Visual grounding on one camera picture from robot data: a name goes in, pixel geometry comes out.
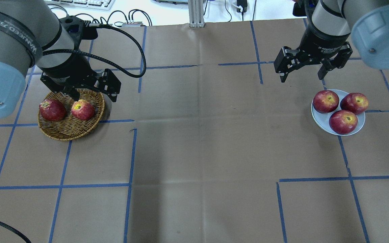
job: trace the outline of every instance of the light blue plate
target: light blue plate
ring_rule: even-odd
[[[346,93],[346,92],[344,92],[342,90],[338,90],[338,89],[329,89],[329,90],[334,91],[338,95],[338,98],[339,98],[340,102],[348,94],[348,93]],[[334,112],[341,110],[340,102],[339,102],[339,105],[338,105],[338,107],[337,107],[337,109],[335,111],[329,112],[329,113],[319,113],[313,107],[313,101],[312,101],[312,117],[315,120],[316,124],[318,126],[320,126],[321,129],[323,129],[324,131],[326,131],[328,133],[331,133],[331,134],[334,134],[334,135],[339,135],[339,136],[349,136],[349,135],[352,135],[352,134],[356,134],[358,131],[361,130],[361,128],[363,128],[364,122],[366,121],[366,114],[364,112],[359,114],[359,115],[357,115],[357,118],[358,118],[357,127],[355,128],[355,130],[353,130],[352,132],[350,132],[348,134],[338,134],[338,133],[336,133],[335,131],[333,131],[330,128],[330,126],[329,126],[329,118],[331,117],[331,115]]]

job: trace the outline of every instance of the white floor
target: white floor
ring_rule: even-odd
[[[227,9],[232,15],[232,22],[241,21],[241,13],[236,12],[236,8],[231,5],[235,4],[236,0],[209,0],[204,20],[208,22],[227,22],[230,20],[230,14],[225,9],[225,1]],[[276,20],[295,18],[292,15],[294,2],[292,0],[257,0],[254,20]],[[247,12],[244,13],[244,20],[253,20],[253,10],[255,0],[248,0]],[[112,11],[120,10],[125,14],[132,9],[140,9],[149,14],[153,25],[176,25],[189,22],[188,4],[173,4],[167,2],[158,3],[154,0],[116,0],[110,10],[93,10],[81,7],[65,7],[70,15],[86,13],[99,19],[100,17],[108,18]],[[53,9],[58,17],[64,17],[64,13],[57,9]],[[90,17],[83,15],[82,19],[88,20]],[[135,21],[142,21],[148,25],[146,18],[142,13],[134,14]],[[110,23],[117,21],[125,22],[125,18],[121,13],[115,13],[110,19]]]

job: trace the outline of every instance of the red apple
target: red apple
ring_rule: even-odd
[[[62,120],[66,113],[63,103],[53,99],[44,100],[38,105],[38,108],[42,117],[52,122]]]
[[[94,116],[94,106],[86,100],[79,100],[73,103],[71,114],[80,120],[89,120]]]
[[[335,111],[339,102],[340,99],[334,91],[322,90],[313,98],[313,107],[319,113],[328,113]]]
[[[348,110],[355,115],[363,113],[369,106],[369,100],[361,93],[350,93],[346,95],[340,102],[342,110]]]
[[[355,130],[358,124],[357,116],[347,110],[334,112],[330,119],[330,128],[338,134],[348,134]]]

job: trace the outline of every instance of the wicker basket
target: wicker basket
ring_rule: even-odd
[[[105,110],[105,99],[103,94],[89,89],[78,89],[77,91],[80,93],[80,99],[86,100],[94,106],[94,116],[89,120],[75,118],[71,114],[71,106],[73,105],[74,100],[61,93],[50,92],[46,95],[45,99],[55,99],[62,102],[67,114],[62,120],[50,122],[42,117],[40,111],[38,112],[38,127],[49,138],[58,141],[68,141],[83,137],[91,132],[102,118]]]

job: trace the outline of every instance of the robotic arm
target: robotic arm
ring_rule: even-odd
[[[305,65],[322,64],[321,80],[343,68],[352,54],[352,42],[366,65],[389,69],[389,0],[299,0],[293,14],[307,16],[300,46],[281,48],[274,67],[285,82],[288,74]]]
[[[78,100],[76,89],[86,88],[116,102],[121,87],[118,78],[110,69],[93,71],[85,56],[79,55],[81,40],[97,38],[98,27],[111,28],[77,17],[59,20],[42,0],[0,0],[0,118],[14,111],[25,90],[28,68],[34,65],[43,71],[40,79],[52,92]],[[146,67],[139,43],[131,39]],[[144,73],[127,74],[140,77]]]

